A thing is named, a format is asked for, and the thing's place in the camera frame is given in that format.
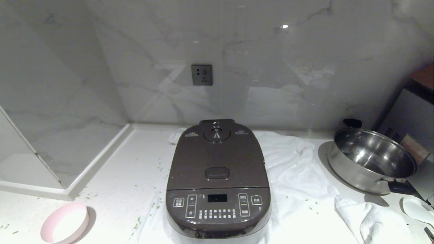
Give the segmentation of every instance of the electrical outlet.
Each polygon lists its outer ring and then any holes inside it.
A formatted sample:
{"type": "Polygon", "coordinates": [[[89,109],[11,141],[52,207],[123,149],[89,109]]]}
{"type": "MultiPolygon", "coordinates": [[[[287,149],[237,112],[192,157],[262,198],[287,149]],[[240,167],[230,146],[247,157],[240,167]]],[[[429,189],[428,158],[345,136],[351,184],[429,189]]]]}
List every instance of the electrical outlet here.
{"type": "Polygon", "coordinates": [[[213,67],[211,65],[191,65],[191,76],[193,77],[194,86],[213,85],[213,67]]]}

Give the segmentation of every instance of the rice cooker control panel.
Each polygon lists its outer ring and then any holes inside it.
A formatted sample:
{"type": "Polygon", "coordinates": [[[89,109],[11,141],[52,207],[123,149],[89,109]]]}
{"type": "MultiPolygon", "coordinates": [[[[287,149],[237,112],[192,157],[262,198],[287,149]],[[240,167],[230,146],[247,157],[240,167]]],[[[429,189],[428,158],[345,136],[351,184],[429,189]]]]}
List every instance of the rice cooker control panel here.
{"type": "Polygon", "coordinates": [[[270,201],[269,188],[168,191],[166,204],[179,219],[196,224],[237,223],[253,219],[270,201]]]}

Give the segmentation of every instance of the marble wall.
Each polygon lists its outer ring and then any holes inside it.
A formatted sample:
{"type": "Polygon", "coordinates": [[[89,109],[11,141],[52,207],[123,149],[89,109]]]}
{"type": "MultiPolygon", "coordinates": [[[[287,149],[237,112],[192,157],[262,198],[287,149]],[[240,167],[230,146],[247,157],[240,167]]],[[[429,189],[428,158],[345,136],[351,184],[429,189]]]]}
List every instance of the marble wall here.
{"type": "Polygon", "coordinates": [[[87,0],[135,122],[370,128],[433,61],[431,0],[87,0]],[[190,65],[213,65],[212,87],[190,65]]]}
{"type": "Polygon", "coordinates": [[[67,187],[128,122],[87,5],[0,0],[0,33],[0,105],[67,187]]]}
{"type": "Polygon", "coordinates": [[[62,189],[55,175],[35,155],[0,106],[1,181],[62,189]]]}

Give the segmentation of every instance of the white cloth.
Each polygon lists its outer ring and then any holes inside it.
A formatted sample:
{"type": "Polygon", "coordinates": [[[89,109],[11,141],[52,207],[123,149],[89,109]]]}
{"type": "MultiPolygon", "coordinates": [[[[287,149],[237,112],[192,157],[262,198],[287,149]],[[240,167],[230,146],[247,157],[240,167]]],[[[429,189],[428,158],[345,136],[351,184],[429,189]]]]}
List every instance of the white cloth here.
{"type": "Polygon", "coordinates": [[[359,244],[413,243],[404,219],[385,207],[341,195],[335,197],[335,206],[359,244]]]}
{"type": "MultiPolygon", "coordinates": [[[[177,130],[170,136],[169,142],[177,143],[184,130],[177,130]]],[[[338,191],[313,161],[314,145],[297,137],[274,132],[255,131],[254,134],[265,158],[272,197],[272,214],[267,233],[260,243],[294,243],[296,235],[299,235],[299,240],[308,238],[311,243],[319,242],[322,237],[313,235],[336,229],[333,224],[328,224],[330,216],[342,221],[334,210],[334,197],[338,191]],[[321,216],[324,218],[322,222],[315,221],[321,216]]],[[[129,243],[181,243],[179,235],[167,221],[164,204],[166,185],[167,182],[162,182],[161,187],[155,190],[152,206],[142,216],[143,223],[138,226],[129,243]]]]}
{"type": "Polygon", "coordinates": [[[181,137],[182,133],[186,130],[187,130],[187,128],[176,129],[176,131],[172,135],[169,136],[169,139],[168,139],[169,143],[172,145],[178,144],[179,138],[181,137]]]}

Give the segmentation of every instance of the black handle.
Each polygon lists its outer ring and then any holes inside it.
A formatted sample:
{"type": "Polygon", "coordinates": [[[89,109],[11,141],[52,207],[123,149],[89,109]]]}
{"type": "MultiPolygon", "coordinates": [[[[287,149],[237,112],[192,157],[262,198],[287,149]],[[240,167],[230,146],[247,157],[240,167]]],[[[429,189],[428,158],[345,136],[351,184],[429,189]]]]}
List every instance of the black handle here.
{"type": "Polygon", "coordinates": [[[350,128],[361,128],[362,122],[358,119],[344,119],[344,124],[350,128]]]}
{"type": "Polygon", "coordinates": [[[398,181],[389,181],[387,184],[389,185],[389,189],[391,192],[419,197],[418,192],[407,183],[401,183],[398,181]]]}

